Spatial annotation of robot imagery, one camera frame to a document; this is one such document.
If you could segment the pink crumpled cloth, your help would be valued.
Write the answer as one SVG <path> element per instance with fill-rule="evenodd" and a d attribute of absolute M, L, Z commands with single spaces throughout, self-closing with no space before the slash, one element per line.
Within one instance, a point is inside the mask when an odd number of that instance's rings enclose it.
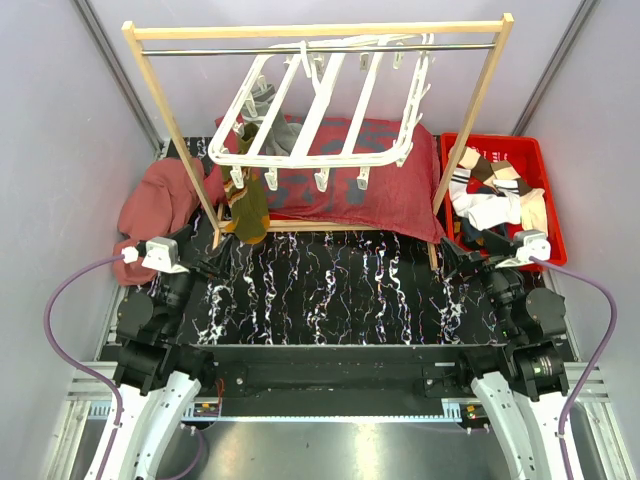
<path fill-rule="evenodd" d="M 122 207 L 117 229 L 124 240 L 114 245 L 113 253 L 119 255 L 127 247 L 176 232 L 188 223 L 199 205 L 180 159 L 154 162 Z"/>

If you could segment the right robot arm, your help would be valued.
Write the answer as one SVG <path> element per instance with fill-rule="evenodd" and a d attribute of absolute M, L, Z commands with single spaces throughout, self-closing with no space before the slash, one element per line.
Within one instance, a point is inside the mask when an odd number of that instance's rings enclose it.
<path fill-rule="evenodd" d="M 489 253 L 442 241 L 450 275 L 480 280 L 495 314 L 500 342 L 462 354 L 454 384 L 475 396 L 488 418 L 513 479 L 563 479 L 577 459 L 568 414 L 569 380 L 555 341 L 566 332 L 564 298 L 546 287 L 526 290 L 520 267 L 547 261 L 545 233 L 509 239 L 483 233 Z"/>

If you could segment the olive green ribbed sock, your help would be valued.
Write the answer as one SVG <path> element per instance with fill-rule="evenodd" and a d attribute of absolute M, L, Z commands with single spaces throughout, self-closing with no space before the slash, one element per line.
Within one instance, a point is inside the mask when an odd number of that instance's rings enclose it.
<path fill-rule="evenodd" d="M 243 187 L 236 187 L 230 166 L 222 166 L 223 188 L 231 211 L 225 231 L 250 245 L 264 240 L 270 227 L 270 216 L 264 187 L 255 168 L 242 167 Z"/>

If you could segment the navy dark sock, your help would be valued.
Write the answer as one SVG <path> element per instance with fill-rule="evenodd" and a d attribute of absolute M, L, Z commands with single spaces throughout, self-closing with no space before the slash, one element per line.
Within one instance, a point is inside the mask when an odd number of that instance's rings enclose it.
<path fill-rule="evenodd" d="M 453 216 L 453 240 L 467 251 L 486 251 L 482 232 L 473 227 L 468 218 Z"/>

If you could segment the metal rack rail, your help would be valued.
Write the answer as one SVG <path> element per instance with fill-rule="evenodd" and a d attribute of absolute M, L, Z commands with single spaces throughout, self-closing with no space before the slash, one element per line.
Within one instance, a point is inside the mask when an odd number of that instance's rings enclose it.
<path fill-rule="evenodd" d="M 196 56 L 249 56 L 249 55 L 294 55 L 310 53 L 390 53 L 390 52 L 431 52 L 431 51 L 469 51 L 491 50 L 495 43 L 482 44 L 413 44 L 413 45 L 374 45 L 374 46 L 321 46 L 275 47 L 261 49 L 192 49 L 192 50 L 143 50 L 147 57 L 196 57 Z"/>

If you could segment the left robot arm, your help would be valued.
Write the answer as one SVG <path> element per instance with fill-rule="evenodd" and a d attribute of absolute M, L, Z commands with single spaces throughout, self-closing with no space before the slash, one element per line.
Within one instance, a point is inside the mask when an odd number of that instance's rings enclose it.
<path fill-rule="evenodd" d="M 123 345 L 113 374 L 115 390 L 105 428 L 86 473 L 88 479 L 154 479 L 161 458 L 187 406 L 215 386 L 212 353 L 178 341 L 194 285 L 229 276 L 232 240 L 191 260 L 180 249 L 191 235 L 185 226 L 122 250 L 127 264 L 140 262 L 163 280 L 154 296 L 132 293 L 118 307 L 117 336 Z"/>

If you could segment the grey striped sock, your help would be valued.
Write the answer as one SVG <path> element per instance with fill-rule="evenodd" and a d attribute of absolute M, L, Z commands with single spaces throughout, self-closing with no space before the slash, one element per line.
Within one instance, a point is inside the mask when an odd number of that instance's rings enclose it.
<path fill-rule="evenodd" d="M 251 96 L 254 100 L 255 114 L 247 105 L 244 105 L 241 109 L 241 116 L 245 124 L 244 129 L 250 131 L 249 124 L 253 124 L 252 131 L 256 133 L 274 100 L 275 87 L 273 84 L 267 84 L 265 87 L 255 86 L 251 90 Z M 289 156 L 301 128 L 301 124 L 289 123 L 282 111 L 279 110 L 274 117 L 269 133 L 266 135 L 261 152 L 266 155 Z"/>

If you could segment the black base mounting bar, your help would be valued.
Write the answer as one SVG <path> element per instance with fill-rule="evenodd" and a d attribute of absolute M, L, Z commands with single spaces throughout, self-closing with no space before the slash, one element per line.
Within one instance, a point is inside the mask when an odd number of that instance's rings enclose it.
<path fill-rule="evenodd" d="M 409 417 L 440 414 L 443 399 L 469 399 L 462 346 L 220 346 L 214 382 L 226 416 Z"/>

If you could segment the red plastic bin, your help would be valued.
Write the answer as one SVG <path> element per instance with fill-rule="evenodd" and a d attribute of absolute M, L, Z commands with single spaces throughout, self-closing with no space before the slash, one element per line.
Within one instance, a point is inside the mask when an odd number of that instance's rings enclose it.
<path fill-rule="evenodd" d="M 456 138 L 457 133 L 455 132 L 446 132 L 440 136 L 440 161 L 443 172 L 447 166 L 450 152 L 455 145 Z M 538 157 L 539 181 L 541 186 L 536 188 L 545 190 L 544 200 L 548 221 L 548 241 L 551 245 L 551 255 L 548 261 L 554 265 L 564 266 L 568 259 L 566 248 L 557 217 L 551 183 L 547 175 L 544 158 L 538 141 L 532 137 L 471 134 L 467 139 L 466 145 L 473 147 L 492 162 L 509 161 L 509 155 L 515 153 L 534 154 Z M 439 211 L 439 219 L 444 221 L 446 236 L 451 240 L 453 240 L 454 215 L 456 214 L 454 213 L 448 194 L 446 194 Z"/>

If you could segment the wooden clothes rack frame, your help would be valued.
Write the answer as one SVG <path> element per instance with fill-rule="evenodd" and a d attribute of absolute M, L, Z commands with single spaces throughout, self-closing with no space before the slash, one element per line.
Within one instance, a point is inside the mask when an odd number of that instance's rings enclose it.
<path fill-rule="evenodd" d="M 174 114 L 169 106 L 167 97 L 159 83 L 152 66 L 154 57 L 142 54 L 149 41 L 160 40 L 253 40 L 253 47 L 248 49 L 269 48 L 273 45 L 311 43 L 314 41 L 337 40 L 347 37 L 364 35 L 421 35 L 433 34 L 486 34 L 490 36 L 487 43 L 495 43 L 491 50 L 484 50 L 487 54 L 474 93 L 467 108 L 461 132 L 468 135 L 478 115 L 479 108 L 486 94 L 490 80 L 496 69 L 498 60 L 513 27 L 514 19 L 510 14 L 504 14 L 493 21 L 450 21 L 450 22 L 405 22 L 405 23 L 360 23 L 360 24 L 303 24 L 303 25 L 269 25 L 269 26 L 229 26 L 229 27 L 166 27 L 141 28 L 132 22 L 125 22 L 122 26 L 123 35 L 137 62 L 141 74 L 159 109 L 161 117 L 173 140 L 178 155 L 191 179 L 200 203 L 208 217 L 214 216 L 214 207 L 205 189 L 204 181 L 207 175 L 197 167 L 192 155 L 188 152 L 183 134 L 178 126 Z M 413 70 L 417 60 L 417 53 L 409 52 L 404 55 L 399 67 L 393 65 L 393 55 L 384 57 L 380 67 L 373 97 L 365 113 L 365 119 L 401 121 L 406 104 Z M 347 55 L 337 84 L 324 115 L 324 118 L 348 118 L 351 120 L 355 106 L 363 86 L 367 67 L 360 60 L 359 55 Z M 299 70 L 294 77 L 290 90 L 281 107 L 285 119 L 289 123 L 304 122 L 309 107 L 314 98 L 313 86 L 303 70 Z M 437 189 L 432 196 L 432 211 L 437 213 L 439 205 L 445 195 L 445 175 L 439 172 Z M 270 232 L 285 231 L 338 231 L 338 230 L 379 230 L 375 227 L 355 224 L 338 224 L 332 222 L 307 221 L 296 218 L 274 216 L 270 213 Z M 230 223 L 215 222 L 216 231 L 225 231 Z"/>

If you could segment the red patterned pillow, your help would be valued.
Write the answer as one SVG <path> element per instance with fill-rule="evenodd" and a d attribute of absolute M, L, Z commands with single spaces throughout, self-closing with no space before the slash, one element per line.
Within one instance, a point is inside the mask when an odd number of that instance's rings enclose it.
<path fill-rule="evenodd" d="M 348 118 L 325 118 L 309 153 L 312 156 L 340 153 L 350 123 Z M 365 119 L 354 153 L 379 153 L 390 149 L 399 125 L 399 121 Z M 439 181 L 436 141 L 418 124 L 412 142 L 411 152 L 402 167 L 392 163 L 370 168 L 366 190 L 357 185 L 359 168 L 332 169 L 325 192 L 317 189 L 314 170 L 279 170 L 276 191 L 267 187 L 264 169 L 254 171 L 262 182 L 270 213 L 274 216 L 366 225 L 438 244 L 445 232 L 432 211 L 432 196 Z M 207 175 L 204 185 L 213 205 L 226 203 L 219 165 L 213 164 L 213 173 Z"/>

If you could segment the white plastic clip hanger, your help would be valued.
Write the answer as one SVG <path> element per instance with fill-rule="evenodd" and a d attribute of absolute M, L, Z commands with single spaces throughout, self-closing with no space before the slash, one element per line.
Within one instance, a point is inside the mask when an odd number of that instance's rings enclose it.
<path fill-rule="evenodd" d="M 433 34 L 421 35 L 364 35 L 337 40 L 314 41 L 273 45 L 275 47 L 321 46 L 374 46 L 374 45 L 413 45 L 434 44 Z M 399 67 L 406 53 L 310 53 L 294 55 L 255 55 L 251 67 L 239 87 L 231 106 L 208 147 L 209 157 L 220 166 L 230 166 L 231 176 L 236 186 L 243 186 L 242 167 L 258 167 L 265 169 L 265 178 L 270 189 L 278 187 L 278 171 L 283 169 L 311 169 L 319 191 L 325 191 L 329 173 L 332 169 L 359 168 L 357 185 L 365 190 L 368 187 L 371 167 L 382 167 L 392 163 L 402 166 L 412 149 L 414 128 L 421 119 L 418 111 L 420 102 L 429 86 L 426 76 L 430 66 L 430 52 L 415 52 L 418 57 L 413 70 L 406 104 L 403 109 L 397 137 L 390 149 L 379 153 L 354 153 L 356 139 L 365 113 L 373 97 L 374 87 L 380 67 L 386 55 L 393 55 L 393 65 Z M 350 127 L 344 140 L 343 148 L 337 154 L 312 156 L 309 152 L 324 115 L 330 105 L 338 76 L 341 73 L 347 55 L 357 54 L 367 71 L 360 90 Z M 299 70 L 303 70 L 310 79 L 314 98 L 302 123 L 301 131 L 289 156 L 266 155 L 262 146 L 269 133 L 275 115 L 281 110 L 286 96 Z M 255 114 L 254 100 L 251 90 L 255 86 L 265 87 L 273 84 L 275 97 L 261 126 L 253 133 L 244 129 L 241 109 L 247 105 Z"/>

